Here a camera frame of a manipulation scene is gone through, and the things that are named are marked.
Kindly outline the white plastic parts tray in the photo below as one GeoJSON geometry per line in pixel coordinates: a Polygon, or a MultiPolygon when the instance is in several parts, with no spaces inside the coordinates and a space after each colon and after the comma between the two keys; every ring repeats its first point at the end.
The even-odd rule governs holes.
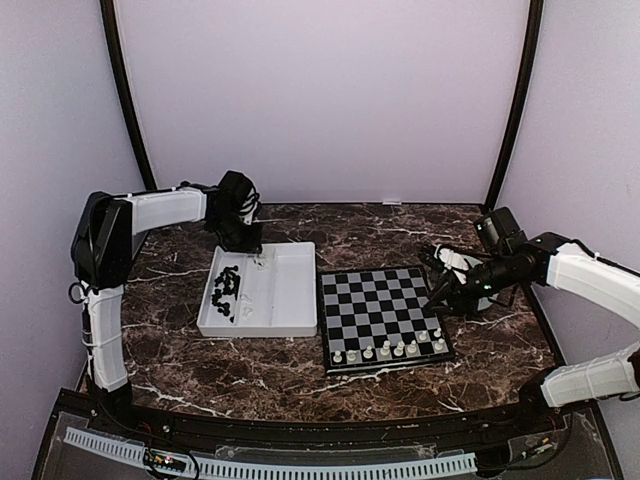
{"type": "Polygon", "coordinates": [[[214,251],[210,273],[197,320],[205,337],[223,338],[304,338],[317,333],[315,244],[267,243],[260,254],[214,251]],[[269,272],[265,275],[258,306],[245,319],[240,318],[240,295],[247,261],[264,254],[269,272]],[[241,277],[238,298],[230,301],[235,315],[231,323],[211,303],[214,279],[226,266],[238,265],[241,277]]]}

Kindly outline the white chess king piece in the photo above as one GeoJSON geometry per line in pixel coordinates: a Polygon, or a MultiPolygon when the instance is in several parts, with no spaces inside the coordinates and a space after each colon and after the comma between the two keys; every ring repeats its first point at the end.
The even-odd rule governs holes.
{"type": "Polygon", "coordinates": [[[394,356],[402,357],[404,355],[404,349],[405,349],[405,343],[403,341],[399,341],[393,350],[394,356]]]}

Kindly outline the black and grey chessboard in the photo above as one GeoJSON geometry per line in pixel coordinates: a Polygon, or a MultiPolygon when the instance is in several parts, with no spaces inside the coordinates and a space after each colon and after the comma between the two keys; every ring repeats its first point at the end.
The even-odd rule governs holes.
{"type": "Polygon", "coordinates": [[[455,352],[444,322],[439,316],[426,316],[423,306],[428,300],[427,276],[418,265],[322,272],[318,284],[318,321],[322,338],[324,367],[328,375],[363,373],[383,368],[413,367],[451,361],[455,352]],[[444,349],[436,351],[433,332],[440,328],[444,349]],[[427,331],[429,339],[419,340],[427,331]],[[379,349],[388,340],[391,357],[378,358],[379,349]],[[407,354],[406,346],[415,340],[418,350],[407,354]],[[395,357],[399,341],[405,343],[404,355],[395,357]],[[373,357],[365,359],[367,346],[373,357]],[[346,352],[355,350],[357,361],[348,363],[346,352]],[[333,362],[341,351],[343,360],[333,362]]]}

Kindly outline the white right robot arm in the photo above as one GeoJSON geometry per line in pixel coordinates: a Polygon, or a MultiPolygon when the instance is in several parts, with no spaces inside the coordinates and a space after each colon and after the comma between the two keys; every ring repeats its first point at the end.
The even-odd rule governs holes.
{"type": "Polygon", "coordinates": [[[494,245],[488,257],[471,264],[451,246],[422,247],[420,259],[439,277],[425,311],[465,315],[482,299],[535,283],[554,298],[570,297],[566,313],[599,313],[623,323],[625,341],[605,340],[592,358],[547,369],[521,390],[510,424],[521,434],[534,432],[549,408],[615,396],[639,394],[639,275],[589,250],[581,241],[546,232],[532,239],[516,235],[494,245]]]}

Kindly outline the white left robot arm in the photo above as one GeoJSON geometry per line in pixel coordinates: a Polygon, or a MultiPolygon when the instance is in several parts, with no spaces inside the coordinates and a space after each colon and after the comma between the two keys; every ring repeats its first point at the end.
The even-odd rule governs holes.
{"type": "Polygon", "coordinates": [[[126,391],[130,381],[122,346],[121,304],[134,263],[134,238],[182,223],[203,223],[228,252],[257,254],[262,228],[254,218],[260,195],[237,172],[218,184],[184,182],[158,191],[111,195],[92,193],[71,246],[79,293],[70,299],[82,306],[82,342],[87,374],[101,393],[126,391]]]}

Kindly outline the pile of black chess pieces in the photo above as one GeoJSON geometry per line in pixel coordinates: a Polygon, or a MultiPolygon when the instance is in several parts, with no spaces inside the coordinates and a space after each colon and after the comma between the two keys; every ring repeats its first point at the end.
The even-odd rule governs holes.
{"type": "Polygon", "coordinates": [[[239,275],[238,265],[224,267],[214,279],[211,303],[217,312],[222,314],[231,323],[234,323],[235,320],[235,315],[232,313],[232,305],[230,301],[224,301],[223,298],[230,297],[236,300],[239,294],[240,281],[241,277],[239,275]]]}

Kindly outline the light blue flower plate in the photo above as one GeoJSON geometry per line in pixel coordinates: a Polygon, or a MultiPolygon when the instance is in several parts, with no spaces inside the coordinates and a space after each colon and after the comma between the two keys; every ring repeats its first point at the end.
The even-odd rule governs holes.
{"type": "MultiPolygon", "coordinates": [[[[468,266],[470,268],[479,265],[482,263],[482,261],[474,256],[471,255],[466,255],[463,254],[462,258],[465,260],[465,262],[468,264],[468,266]]],[[[490,297],[483,297],[477,300],[477,311],[479,313],[489,309],[492,305],[493,305],[493,301],[497,301],[498,300],[498,294],[494,294],[490,297]]]]}

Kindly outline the black front rail base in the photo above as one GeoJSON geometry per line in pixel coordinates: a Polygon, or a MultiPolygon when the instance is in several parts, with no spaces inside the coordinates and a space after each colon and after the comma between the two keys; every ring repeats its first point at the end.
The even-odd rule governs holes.
{"type": "Polygon", "coordinates": [[[132,405],[125,411],[130,422],[117,424],[99,401],[87,394],[62,389],[54,406],[55,412],[78,415],[94,429],[125,433],[130,428],[129,434],[135,439],[154,437],[156,444],[175,443],[199,451],[213,451],[222,446],[345,450],[430,444],[440,451],[486,450],[520,437],[528,439],[542,434],[560,441],[578,428],[593,424],[590,410],[591,406],[586,404],[526,420],[518,406],[507,405],[467,414],[405,420],[282,423],[214,418],[132,405]]]}

